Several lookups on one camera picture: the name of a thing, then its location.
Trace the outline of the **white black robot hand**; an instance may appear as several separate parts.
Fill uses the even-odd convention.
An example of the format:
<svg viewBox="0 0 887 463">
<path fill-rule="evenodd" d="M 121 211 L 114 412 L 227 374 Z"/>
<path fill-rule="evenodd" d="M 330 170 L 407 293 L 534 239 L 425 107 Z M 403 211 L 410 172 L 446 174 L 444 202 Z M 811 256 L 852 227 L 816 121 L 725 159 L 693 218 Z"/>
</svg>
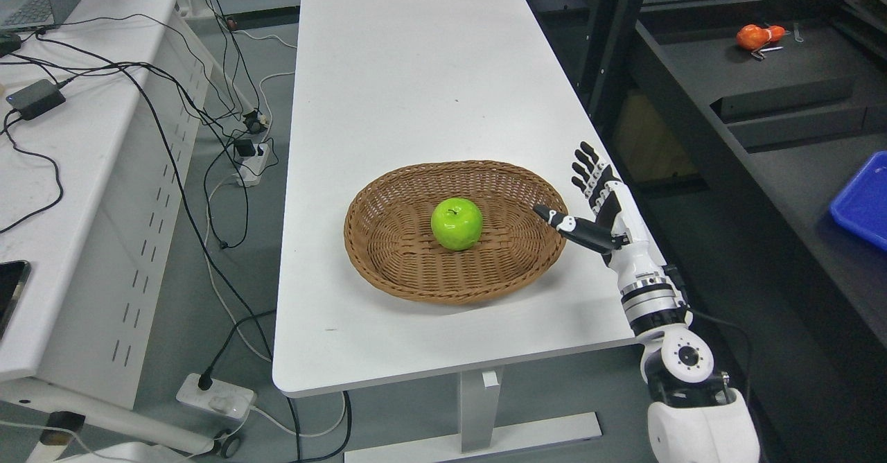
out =
<svg viewBox="0 0 887 463">
<path fill-rule="evenodd" d="M 563 238 L 599 252 L 607 267 L 617 273 L 623 295 L 666 283 L 662 264 L 655 262 L 650 252 L 649 230 L 614 166 L 585 141 L 574 151 L 574 158 L 571 182 L 589 204 L 589 219 L 544 204 L 534 205 L 535 213 Z"/>
</svg>

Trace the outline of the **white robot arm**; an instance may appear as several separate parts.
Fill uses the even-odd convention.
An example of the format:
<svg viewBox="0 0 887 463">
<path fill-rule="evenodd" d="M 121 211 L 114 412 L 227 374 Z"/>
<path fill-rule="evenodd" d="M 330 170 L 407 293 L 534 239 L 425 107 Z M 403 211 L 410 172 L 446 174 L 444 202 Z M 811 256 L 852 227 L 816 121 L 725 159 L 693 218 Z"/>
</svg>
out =
<svg viewBox="0 0 887 463">
<path fill-rule="evenodd" d="M 659 268 L 621 268 L 625 317 L 643 346 L 651 403 L 647 434 L 659 462 L 757 462 L 761 447 L 744 395 L 716 370 L 690 309 Z"/>
</svg>

